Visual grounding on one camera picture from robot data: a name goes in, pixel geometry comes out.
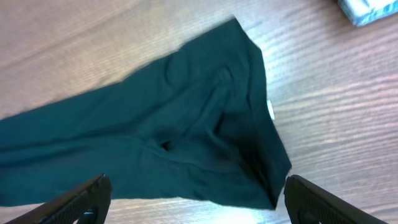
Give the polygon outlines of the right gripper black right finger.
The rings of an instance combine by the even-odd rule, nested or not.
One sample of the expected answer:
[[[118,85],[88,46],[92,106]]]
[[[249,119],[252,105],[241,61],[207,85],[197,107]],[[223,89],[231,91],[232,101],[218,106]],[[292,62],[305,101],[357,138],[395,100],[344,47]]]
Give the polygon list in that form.
[[[387,224],[299,175],[287,178],[284,195],[292,224]]]

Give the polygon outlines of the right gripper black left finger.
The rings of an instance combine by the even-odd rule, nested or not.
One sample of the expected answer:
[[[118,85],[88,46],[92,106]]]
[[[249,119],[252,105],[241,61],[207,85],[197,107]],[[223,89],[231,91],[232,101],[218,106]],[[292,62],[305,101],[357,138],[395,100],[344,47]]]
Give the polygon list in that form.
[[[111,193],[109,177],[100,174],[6,224],[104,224]]]

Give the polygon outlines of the black t-shirt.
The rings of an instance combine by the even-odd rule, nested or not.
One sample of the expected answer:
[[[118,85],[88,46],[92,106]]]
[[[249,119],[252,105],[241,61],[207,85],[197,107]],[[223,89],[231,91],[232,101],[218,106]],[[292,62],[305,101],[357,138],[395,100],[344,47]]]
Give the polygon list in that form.
[[[1,205],[47,202],[98,174],[113,198],[273,210],[289,157],[262,52],[231,19],[124,80],[1,121]]]

